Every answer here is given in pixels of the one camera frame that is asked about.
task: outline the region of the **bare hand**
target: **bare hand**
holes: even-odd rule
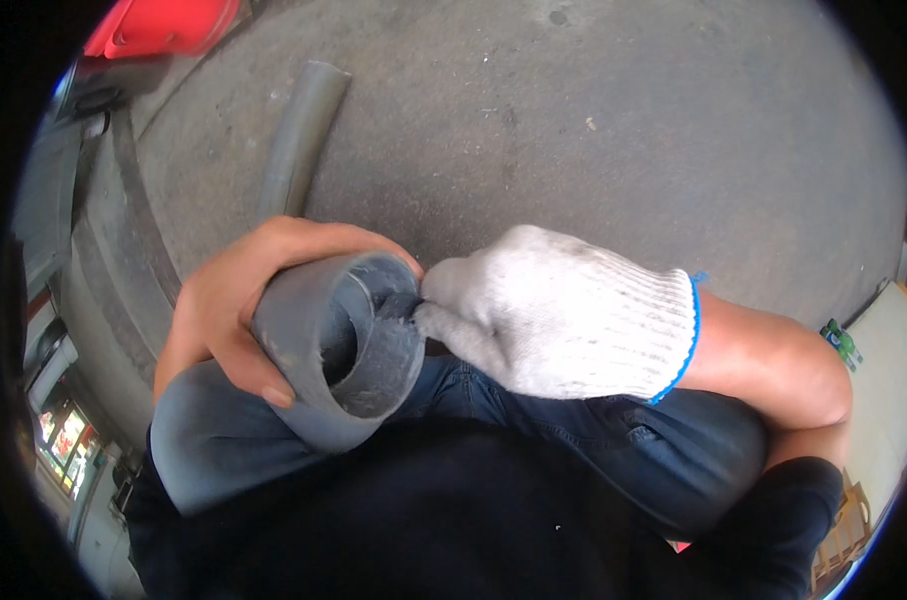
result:
[[[293,388],[250,332],[260,297],[278,271],[321,258],[372,250],[394,253],[418,278],[423,269],[387,238],[341,222],[274,217],[244,235],[183,283],[173,326],[157,363],[154,402],[178,374],[215,358],[237,388],[281,407]]]

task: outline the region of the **glove fingers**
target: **glove fingers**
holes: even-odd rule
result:
[[[429,301],[418,306],[413,316],[424,336],[440,340],[457,357],[484,371],[500,385],[509,385],[504,381],[508,369],[503,350],[483,326]]]
[[[469,258],[447,258],[426,272],[420,294],[429,303],[443,306],[458,314],[461,298],[472,282]]]

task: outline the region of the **wooden chair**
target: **wooden chair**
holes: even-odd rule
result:
[[[863,555],[870,539],[870,503],[859,482],[849,485],[844,473],[843,500],[833,519],[833,528],[816,550],[810,567],[810,597],[816,595],[819,585],[844,570]]]

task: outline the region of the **green bottle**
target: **green bottle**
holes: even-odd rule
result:
[[[856,373],[856,363],[850,354],[844,349],[843,344],[840,342],[839,336],[833,333],[828,327],[823,327],[820,329],[820,335],[823,339],[827,340],[827,343],[833,346],[833,349],[836,350],[836,353],[840,355],[840,358],[847,365],[847,369],[852,373]]]
[[[835,319],[831,318],[827,321],[827,329],[840,340],[840,347],[843,348],[846,354],[854,357],[857,363],[863,362],[863,357],[860,356],[860,352],[856,349],[856,345],[854,344],[854,338],[850,337],[849,333],[840,328]]]

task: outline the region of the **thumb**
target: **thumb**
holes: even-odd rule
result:
[[[413,313],[417,329],[428,338],[440,340],[457,357],[510,388],[511,377],[506,357],[495,336],[443,306],[424,302]]]
[[[461,298],[471,296],[466,288],[474,281],[471,258],[446,258],[426,272],[420,285],[423,299],[456,310]]]
[[[245,327],[237,327],[220,340],[210,353],[231,383],[244,392],[260,396],[267,402],[290,408],[296,394],[271,362],[253,334]]]

